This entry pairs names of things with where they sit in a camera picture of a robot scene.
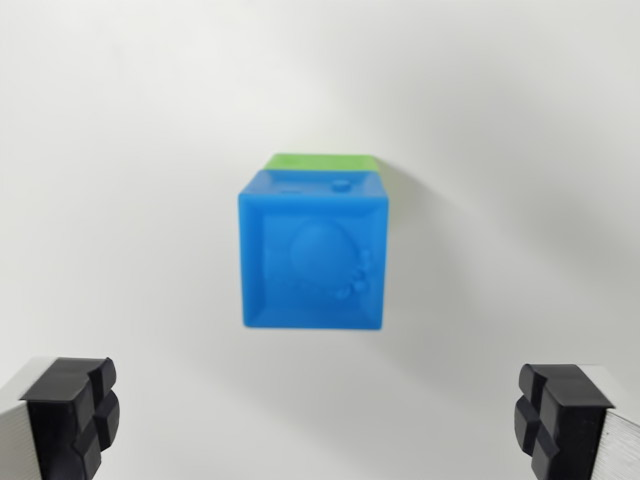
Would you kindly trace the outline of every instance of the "white backdrop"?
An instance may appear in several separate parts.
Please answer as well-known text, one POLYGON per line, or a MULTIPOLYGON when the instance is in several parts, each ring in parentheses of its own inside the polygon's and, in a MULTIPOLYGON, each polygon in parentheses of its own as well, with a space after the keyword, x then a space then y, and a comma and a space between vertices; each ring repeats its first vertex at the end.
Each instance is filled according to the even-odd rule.
POLYGON ((111 356, 100 480, 533 479, 522 363, 638 381, 639 24, 633 1, 0 0, 0 381, 111 356), (236 195, 277 151, 384 162, 381 332, 242 326, 236 195))

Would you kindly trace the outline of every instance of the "3d printed cube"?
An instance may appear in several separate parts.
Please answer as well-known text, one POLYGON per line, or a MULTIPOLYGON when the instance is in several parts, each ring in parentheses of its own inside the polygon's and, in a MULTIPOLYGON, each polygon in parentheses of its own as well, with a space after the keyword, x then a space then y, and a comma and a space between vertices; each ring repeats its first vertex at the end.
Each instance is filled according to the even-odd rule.
POLYGON ((373 157, 273 157, 239 196, 245 325, 379 329, 388 205, 373 157))

